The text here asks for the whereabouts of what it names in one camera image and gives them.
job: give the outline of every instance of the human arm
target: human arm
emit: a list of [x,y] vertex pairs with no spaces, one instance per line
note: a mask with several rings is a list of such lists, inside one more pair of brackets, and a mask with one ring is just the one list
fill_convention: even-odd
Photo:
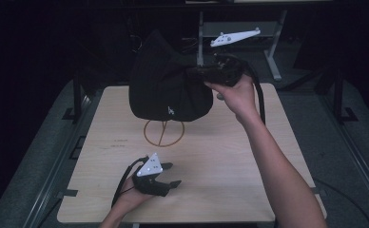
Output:
[[117,228],[123,220],[123,217],[130,211],[137,208],[144,201],[151,199],[152,195],[139,192],[134,187],[132,177],[129,177],[122,188],[122,195],[110,209],[109,213],[102,221],[100,228]]
[[233,87],[205,84],[223,95],[229,109],[243,126],[261,172],[266,195],[281,227],[326,227],[315,195],[283,155],[260,118],[252,79],[243,75]]

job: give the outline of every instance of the wooden table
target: wooden table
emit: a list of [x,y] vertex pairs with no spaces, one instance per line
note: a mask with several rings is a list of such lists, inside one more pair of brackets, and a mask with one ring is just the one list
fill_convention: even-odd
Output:
[[[262,90],[267,127],[286,157],[313,187],[275,88],[262,84]],[[215,99],[207,115],[184,123],[183,137],[171,146],[149,143],[144,135],[146,122],[132,114],[128,87],[105,89],[69,182],[68,189],[78,190],[78,194],[64,197],[57,216],[60,222],[101,222],[126,168],[153,153],[158,153],[161,162],[173,163],[157,180],[182,180],[182,183],[165,198],[147,201],[126,215],[124,221],[189,223],[274,219],[246,134],[223,101]],[[148,138],[156,143],[161,132],[161,123],[151,122],[146,128]],[[181,132],[181,123],[168,122],[161,144],[175,141]]]

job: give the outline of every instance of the black baseball cap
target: black baseball cap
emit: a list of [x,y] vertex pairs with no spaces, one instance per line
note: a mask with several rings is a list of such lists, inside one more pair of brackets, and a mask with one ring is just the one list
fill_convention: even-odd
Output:
[[163,122],[191,122],[207,114],[213,104],[211,88],[203,80],[186,76],[186,70],[196,66],[194,59],[177,52],[153,30],[138,53],[129,81],[133,114]]

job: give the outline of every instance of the black device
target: black device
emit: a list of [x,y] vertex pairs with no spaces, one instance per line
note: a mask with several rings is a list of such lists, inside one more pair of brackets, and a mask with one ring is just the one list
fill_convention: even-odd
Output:
[[245,71],[247,63],[231,54],[214,54],[214,63],[186,70],[192,80],[203,80],[213,84],[234,86]]
[[144,158],[140,158],[132,165],[130,165],[122,176],[122,179],[119,182],[119,186],[116,189],[116,193],[114,194],[113,201],[111,203],[112,207],[114,203],[116,203],[117,199],[122,194],[124,194],[124,192],[122,192],[123,185],[129,173],[131,172],[131,169],[138,162],[142,162],[143,164],[140,165],[134,172],[134,174],[132,175],[132,179],[134,182],[134,188],[141,193],[165,197],[170,189],[177,188],[182,182],[181,180],[175,180],[171,183],[163,183],[155,180],[162,173],[163,170],[170,169],[173,166],[173,163],[171,162],[160,163],[156,153],[153,154],[151,157],[146,156]]
[[258,74],[247,61],[229,53],[214,54],[214,62],[206,66],[195,66],[186,69],[186,76],[191,80],[203,80],[213,84],[234,86],[243,74],[252,78],[258,93],[259,109],[265,123],[264,98]]

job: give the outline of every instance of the hat logo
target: hat logo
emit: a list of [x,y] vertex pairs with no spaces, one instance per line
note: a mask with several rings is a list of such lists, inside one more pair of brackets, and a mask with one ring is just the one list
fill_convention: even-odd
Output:
[[172,108],[170,108],[170,106],[168,106],[167,107],[167,114],[174,116],[175,115],[175,111]]

